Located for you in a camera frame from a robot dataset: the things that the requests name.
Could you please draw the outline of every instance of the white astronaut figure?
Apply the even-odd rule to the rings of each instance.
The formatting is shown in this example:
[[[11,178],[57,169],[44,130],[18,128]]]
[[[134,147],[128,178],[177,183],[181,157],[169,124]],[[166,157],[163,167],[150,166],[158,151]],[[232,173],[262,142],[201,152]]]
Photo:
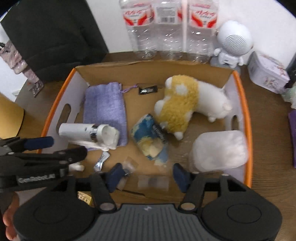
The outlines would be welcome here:
[[[214,56],[218,56],[219,64],[228,64],[232,69],[237,64],[242,66],[244,64],[242,56],[253,48],[250,31],[237,21],[229,20],[222,24],[217,39],[222,48],[215,49]]]

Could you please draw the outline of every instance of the drawstring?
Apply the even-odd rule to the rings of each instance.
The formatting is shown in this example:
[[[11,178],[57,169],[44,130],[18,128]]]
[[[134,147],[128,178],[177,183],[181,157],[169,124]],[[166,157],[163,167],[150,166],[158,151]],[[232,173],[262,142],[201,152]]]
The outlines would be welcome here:
[[[131,89],[134,89],[134,88],[137,88],[138,87],[138,85],[133,85],[132,87],[130,87],[130,88],[127,88],[127,89],[125,89],[125,90],[122,90],[122,91],[120,91],[121,93],[127,93],[127,92],[129,92]]]

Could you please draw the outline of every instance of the cardboard box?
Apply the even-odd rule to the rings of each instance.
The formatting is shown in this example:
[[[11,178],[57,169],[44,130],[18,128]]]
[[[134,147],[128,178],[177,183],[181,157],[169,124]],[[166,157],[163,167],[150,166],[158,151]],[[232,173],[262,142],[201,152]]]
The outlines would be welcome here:
[[[53,136],[55,144],[53,147],[43,150],[43,152],[52,153],[67,148],[68,142],[58,136],[56,126],[66,104],[71,106],[71,113],[67,122],[82,122],[83,108],[80,109],[80,107],[84,92],[88,87],[87,83],[99,85],[119,82],[123,85],[123,89],[135,84],[145,87],[158,85],[159,91],[157,93],[139,95],[138,89],[132,89],[124,94],[128,131],[130,131],[143,115],[148,113],[153,115],[155,103],[163,98],[165,80],[177,74],[189,75],[217,87],[224,87],[234,105],[233,111],[224,120],[216,120],[214,123],[210,123],[206,116],[194,113],[181,141],[177,141],[173,135],[169,135],[169,161],[166,166],[155,166],[153,161],[149,161],[142,154],[132,138],[129,138],[127,146],[110,150],[111,156],[105,162],[103,171],[110,170],[117,162],[123,162],[127,157],[131,157],[139,165],[136,172],[129,177],[124,190],[116,191],[112,195],[115,202],[119,203],[120,200],[125,202],[123,196],[128,196],[129,202],[134,203],[149,203],[155,202],[155,200],[180,202],[184,195],[179,191],[172,178],[173,164],[180,163],[188,169],[187,156],[193,141],[204,132],[231,130],[234,116],[238,120],[239,129],[246,134],[249,160],[246,165],[225,172],[232,174],[250,187],[252,180],[252,135],[249,111],[240,78],[236,72],[229,69],[211,67],[207,64],[201,65],[189,61],[137,61],[76,67],[66,80],[49,113],[42,136]],[[86,169],[81,174],[77,173],[77,176],[88,176],[93,173],[93,166],[101,153],[102,151],[99,150],[89,152],[83,162]],[[170,177],[169,190],[138,190],[138,175],[167,175]]]

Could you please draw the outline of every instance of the speaker grille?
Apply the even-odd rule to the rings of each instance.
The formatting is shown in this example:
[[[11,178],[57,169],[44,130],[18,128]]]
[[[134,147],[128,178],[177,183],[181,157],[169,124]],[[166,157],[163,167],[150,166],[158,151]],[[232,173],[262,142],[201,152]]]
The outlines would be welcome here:
[[[247,42],[240,35],[229,35],[223,42],[223,48],[234,55],[246,54]]]

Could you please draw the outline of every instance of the black bag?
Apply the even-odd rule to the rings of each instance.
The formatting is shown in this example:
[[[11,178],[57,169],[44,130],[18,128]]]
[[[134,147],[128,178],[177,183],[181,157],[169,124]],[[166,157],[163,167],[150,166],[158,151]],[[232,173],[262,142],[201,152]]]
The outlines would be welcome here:
[[[65,80],[75,66],[101,62],[108,52],[85,0],[22,0],[1,24],[43,82]]]

